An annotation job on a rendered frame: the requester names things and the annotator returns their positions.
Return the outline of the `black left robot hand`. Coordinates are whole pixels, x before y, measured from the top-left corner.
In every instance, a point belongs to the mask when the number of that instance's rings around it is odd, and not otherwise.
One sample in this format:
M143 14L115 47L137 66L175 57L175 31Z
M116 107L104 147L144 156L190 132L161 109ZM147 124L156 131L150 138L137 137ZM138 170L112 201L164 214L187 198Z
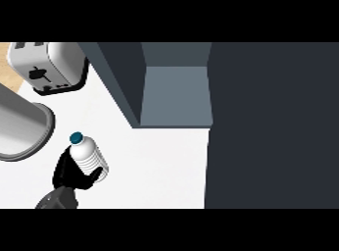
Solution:
M54 188L64 186L73 189L88 190L100 179L101 174L103 167L97 167L90 175L84 173L70 155L70 149L66 149L64 153L60 156L54 171Z

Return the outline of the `white water bottle blue cap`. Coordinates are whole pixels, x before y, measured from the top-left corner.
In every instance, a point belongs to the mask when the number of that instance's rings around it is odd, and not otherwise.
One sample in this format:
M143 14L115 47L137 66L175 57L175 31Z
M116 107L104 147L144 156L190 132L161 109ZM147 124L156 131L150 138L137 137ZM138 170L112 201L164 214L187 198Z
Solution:
M70 155L84 174L90 176L97 168L103 168L98 178L101 182L109 174L109 165L97 142L81 131L70 135L70 142Z

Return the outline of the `dark grey cabinet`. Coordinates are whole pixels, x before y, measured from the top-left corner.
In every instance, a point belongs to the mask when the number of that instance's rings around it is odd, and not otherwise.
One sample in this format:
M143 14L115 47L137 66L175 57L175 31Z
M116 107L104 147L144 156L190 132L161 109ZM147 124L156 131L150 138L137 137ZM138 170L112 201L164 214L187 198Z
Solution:
M209 42L84 42L103 84L135 128L208 128Z

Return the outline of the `large grey metal cylinder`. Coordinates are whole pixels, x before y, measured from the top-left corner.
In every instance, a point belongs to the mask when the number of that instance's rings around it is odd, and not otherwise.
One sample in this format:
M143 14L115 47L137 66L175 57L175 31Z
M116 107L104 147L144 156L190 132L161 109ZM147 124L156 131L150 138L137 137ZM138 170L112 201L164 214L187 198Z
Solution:
M0 161L26 160L45 146L56 129L56 115L0 83Z

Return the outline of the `silver toaster black base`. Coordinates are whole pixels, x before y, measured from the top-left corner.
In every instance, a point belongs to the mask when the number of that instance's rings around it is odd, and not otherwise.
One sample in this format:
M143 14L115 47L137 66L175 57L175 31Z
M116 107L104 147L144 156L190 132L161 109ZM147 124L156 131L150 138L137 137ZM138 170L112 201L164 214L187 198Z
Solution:
M79 90L90 59L78 42L13 42L8 64L41 96Z

